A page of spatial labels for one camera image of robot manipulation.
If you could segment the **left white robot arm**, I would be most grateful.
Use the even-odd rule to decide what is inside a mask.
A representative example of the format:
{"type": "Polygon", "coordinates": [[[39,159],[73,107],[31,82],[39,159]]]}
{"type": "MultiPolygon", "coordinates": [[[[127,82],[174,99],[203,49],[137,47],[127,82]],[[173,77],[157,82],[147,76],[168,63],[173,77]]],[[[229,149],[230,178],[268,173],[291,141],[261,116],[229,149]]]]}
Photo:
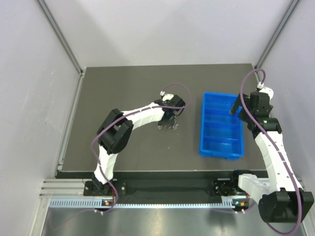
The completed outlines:
{"type": "Polygon", "coordinates": [[[175,117],[186,107],[178,95],[161,93],[158,99],[144,107],[131,111],[113,109],[97,131],[91,147],[98,144],[97,168],[92,181],[102,191],[113,179],[118,154],[124,150],[134,129],[156,122],[159,126],[172,126],[175,117]]]}

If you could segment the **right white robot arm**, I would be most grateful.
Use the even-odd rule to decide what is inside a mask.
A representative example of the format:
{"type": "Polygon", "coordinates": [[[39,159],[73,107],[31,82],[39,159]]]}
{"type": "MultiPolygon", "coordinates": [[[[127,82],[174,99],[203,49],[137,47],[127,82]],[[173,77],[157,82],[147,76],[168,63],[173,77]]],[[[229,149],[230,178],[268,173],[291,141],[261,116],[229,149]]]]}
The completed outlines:
{"type": "Polygon", "coordinates": [[[251,171],[234,171],[234,187],[246,192],[258,204],[264,222],[301,223],[315,200],[294,175],[284,149],[280,123],[270,117],[273,95],[270,88],[258,86],[250,95],[239,94],[230,110],[230,114],[237,114],[247,123],[269,178],[269,185],[265,185],[251,171]]]}

